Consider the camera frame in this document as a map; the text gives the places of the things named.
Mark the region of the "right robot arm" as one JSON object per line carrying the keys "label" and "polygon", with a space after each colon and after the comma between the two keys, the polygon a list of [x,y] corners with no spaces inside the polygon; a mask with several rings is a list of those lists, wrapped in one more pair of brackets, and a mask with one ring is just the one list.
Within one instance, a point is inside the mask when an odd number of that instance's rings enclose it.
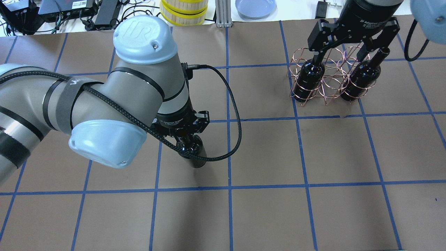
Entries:
{"label": "right robot arm", "polygon": [[[314,52],[311,64],[318,66],[330,49],[341,44],[363,43],[356,57],[363,61],[367,54],[376,51],[372,62],[380,64],[380,56],[400,30],[396,10],[401,0],[347,0],[335,23],[319,19],[308,37],[308,50]],[[411,13],[420,24],[427,40],[445,44],[445,1],[412,0]]]}

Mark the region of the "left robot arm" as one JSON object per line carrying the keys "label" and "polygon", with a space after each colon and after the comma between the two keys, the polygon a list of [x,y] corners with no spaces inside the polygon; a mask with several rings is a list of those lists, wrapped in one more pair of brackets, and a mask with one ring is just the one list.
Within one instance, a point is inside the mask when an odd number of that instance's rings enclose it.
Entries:
{"label": "left robot arm", "polygon": [[69,135],[73,152],[113,168],[131,164],[152,124],[159,139],[177,138],[183,156],[205,157],[201,133],[209,112],[192,107],[186,64],[169,26],[138,15],[113,33],[119,61],[105,82],[42,67],[1,65],[1,183],[51,131]]}

